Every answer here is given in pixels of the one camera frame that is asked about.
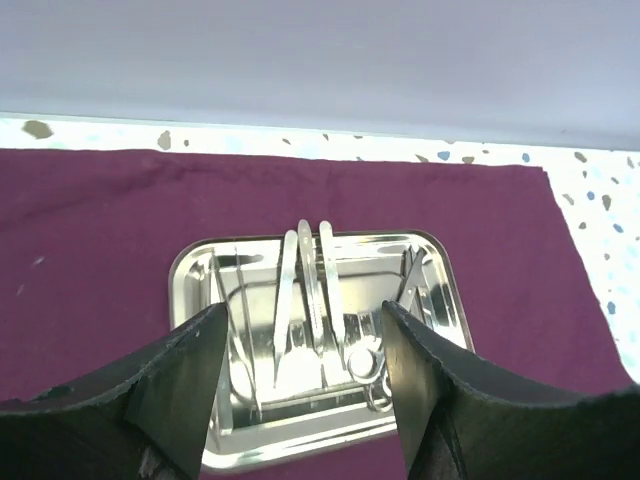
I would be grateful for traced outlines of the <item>purple surgical kit cloth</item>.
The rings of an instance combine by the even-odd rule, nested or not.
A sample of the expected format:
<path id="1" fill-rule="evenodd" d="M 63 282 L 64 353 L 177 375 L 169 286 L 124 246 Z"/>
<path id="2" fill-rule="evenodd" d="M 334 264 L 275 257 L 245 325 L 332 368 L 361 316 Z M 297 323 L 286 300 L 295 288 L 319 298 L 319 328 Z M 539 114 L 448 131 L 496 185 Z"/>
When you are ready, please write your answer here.
<path id="1" fill-rule="evenodd" d="M 5 150 L 2 397 L 32 397 L 164 336 L 169 268 L 188 245 L 301 219 L 430 233 L 482 357 L 584 393 L 631 382 L 540 168 Z"/>

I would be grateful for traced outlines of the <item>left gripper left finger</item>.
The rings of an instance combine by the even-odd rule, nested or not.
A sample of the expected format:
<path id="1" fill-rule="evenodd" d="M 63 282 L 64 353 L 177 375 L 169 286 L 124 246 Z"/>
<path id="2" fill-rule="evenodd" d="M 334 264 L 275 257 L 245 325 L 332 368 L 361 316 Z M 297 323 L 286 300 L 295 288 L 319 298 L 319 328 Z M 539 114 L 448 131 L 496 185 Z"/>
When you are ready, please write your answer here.
<path id="1" fill-rule="evenodd" d="M 104 367 L 2 402 L 2 478 L 197 478 L 227 338 L 228 308 L 213 304 Z"/>

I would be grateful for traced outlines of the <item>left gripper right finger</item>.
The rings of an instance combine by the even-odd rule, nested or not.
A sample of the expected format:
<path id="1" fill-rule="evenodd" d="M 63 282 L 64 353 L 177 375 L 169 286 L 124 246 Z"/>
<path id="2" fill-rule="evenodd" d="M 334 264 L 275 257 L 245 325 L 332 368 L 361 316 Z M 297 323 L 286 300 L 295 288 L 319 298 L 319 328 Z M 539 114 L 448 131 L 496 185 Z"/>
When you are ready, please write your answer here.
<path id="1" fill-rule="evenodd" d="M 410 479 L 636 479 L 639 388 L 587 395 L 505 370 L 412 323 L 393 369 Z"/>

